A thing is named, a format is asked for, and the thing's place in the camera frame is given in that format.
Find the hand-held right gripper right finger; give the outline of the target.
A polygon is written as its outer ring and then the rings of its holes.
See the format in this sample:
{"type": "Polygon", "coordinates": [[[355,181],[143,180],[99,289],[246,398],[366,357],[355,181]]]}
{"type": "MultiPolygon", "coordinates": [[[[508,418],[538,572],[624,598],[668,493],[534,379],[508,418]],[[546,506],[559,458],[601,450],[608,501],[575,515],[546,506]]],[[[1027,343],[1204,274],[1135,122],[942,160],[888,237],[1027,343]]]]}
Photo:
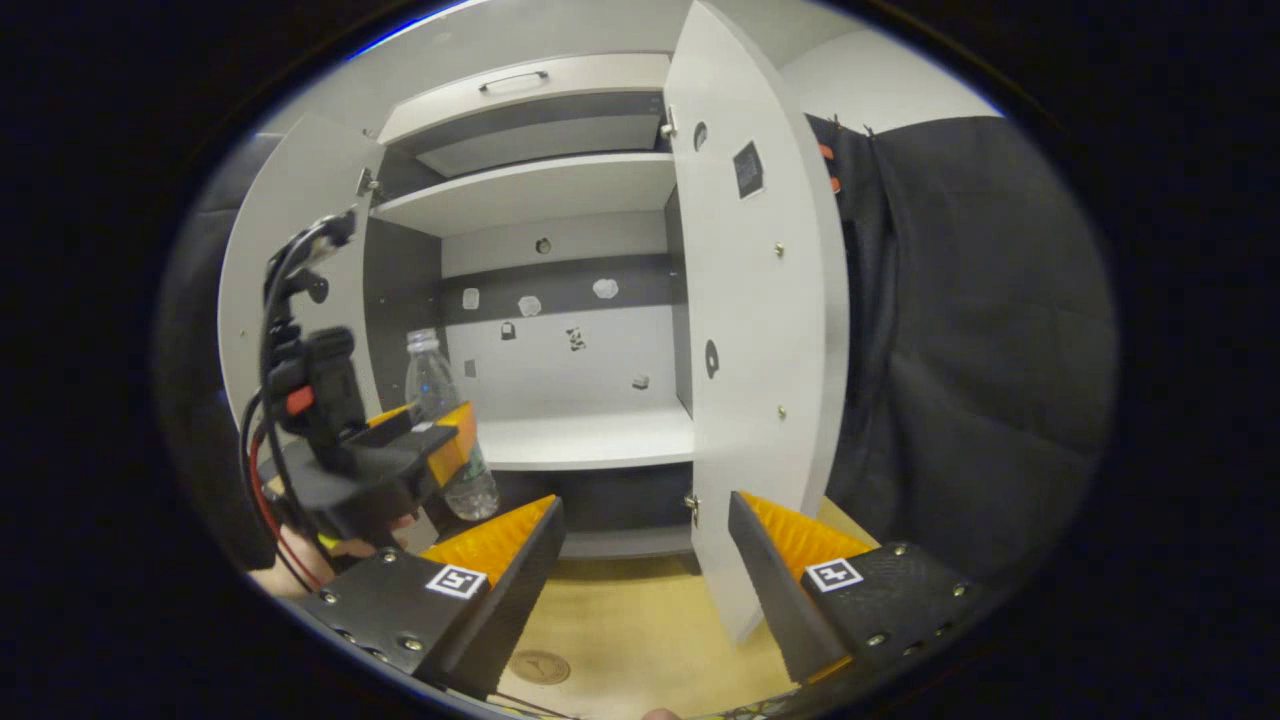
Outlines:
{"type": "Polygon", "coordinates": [[[745,492],[731,495],[728,533],[800,685],[878,676],[913,661],[963,629],[988,596],[919,544],[873,548],[745,492]]]}

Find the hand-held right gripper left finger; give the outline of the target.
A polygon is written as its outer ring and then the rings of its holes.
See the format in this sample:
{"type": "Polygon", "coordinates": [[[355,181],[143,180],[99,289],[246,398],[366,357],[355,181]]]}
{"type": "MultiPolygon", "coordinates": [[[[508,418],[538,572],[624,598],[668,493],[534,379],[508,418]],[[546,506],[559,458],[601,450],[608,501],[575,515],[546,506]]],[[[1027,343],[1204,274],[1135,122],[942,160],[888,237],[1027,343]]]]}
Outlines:
{"type": "Polygon", "coordinates": [[[485,700],[497,691],[564,543],[544,496],[430,550],[380,550],[300,606],[320,625],[424,682],[485,700]]]}

